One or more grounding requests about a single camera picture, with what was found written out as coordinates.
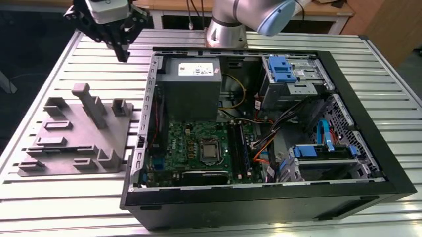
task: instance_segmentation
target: yellow wire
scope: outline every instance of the yellow wire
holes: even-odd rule
[[[241,105],[241,103],[244,102],[244,99],[245,99],[245,88],[244,88],[243,84],[239,82],[239,80],[237,80],[232,75],[229,75],[229,74],[221,74],[221,75],[225,75],[225,76],[228,76],[231,79],[233,79],[233,80],[237,82],[237,84],[239,84],[239,86],[241,87],[241,90],[243,90],[243,97],[241,97],[240,102],[239,102],[236,105],[233,105],[233,106],[231,106],[231,107],[219,107],[219,108],[217,108],[219,110],[229,110],[229,109],[236,108],[236,107],[237,107],[239,105]]]

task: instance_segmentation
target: blue plastic latch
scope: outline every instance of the blue plastic latch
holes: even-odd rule
[[[349,145],[348,150],[349,150],[351,156],[356,157],[359,154],[356,147]]]
[[[300,150],[297,147],[293,147],[292,153],[295,154],[295,157],[300,157]]]
[[[283,162],[281,162],[281,164],[279,165],[277,172],[281,171],[281,169],[283,169],[283,167],[285,166],[285,164],[287,164],[287,160],[284,159]]]
[[[323,129],[324,141],[321,141],[320,129]],[[321,144],[323,142],[327,144],[328,151],[333,152],[333,146],[332,146],[331,135],[329,135],[329,124],[327,120],[324,119],[319,120],[317,127],[316,127],[316,143]]]
[[[284,57],[269,57],[268,64],[275,82],[295,83],[297,81],[291,72],[291,65]]]
[[[315,157],[316,151],[313,146],[299,146],[297,147],[303,157]]]

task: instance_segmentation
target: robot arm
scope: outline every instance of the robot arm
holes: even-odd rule
[[[215,0],[207,46],[243,48],[244,26],[261,35],[273,36],[287,25],[295,8],[293,0]]]
[[[126,62],[128,45],[141,32],[148,15],[132,0],[73,0],[64,17],[94,42],[105,42],[120,62]]]

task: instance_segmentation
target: gray 3d-printed holder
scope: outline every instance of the gray 3d-printed holder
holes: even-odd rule
[[[121,159],[133,105],[122,99],[102,104],[89,95],[89,85],[76,83],[72,93],[81,104],[61,97],[46,100],[42,122],[28,157],[18,165],[20,176],[114,173]]]

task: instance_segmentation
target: blue cable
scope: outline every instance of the blue cable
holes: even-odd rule
[[[324,143],[327,144],[328,151],[333,151],[332,141],[331,141],[331,135],[329,135],[329,125],[327,120],[319,120],[317,127],[316,127],[316,143],[321,144],[321,135],[320,135],[320,127],[323,127],[323,139]]]

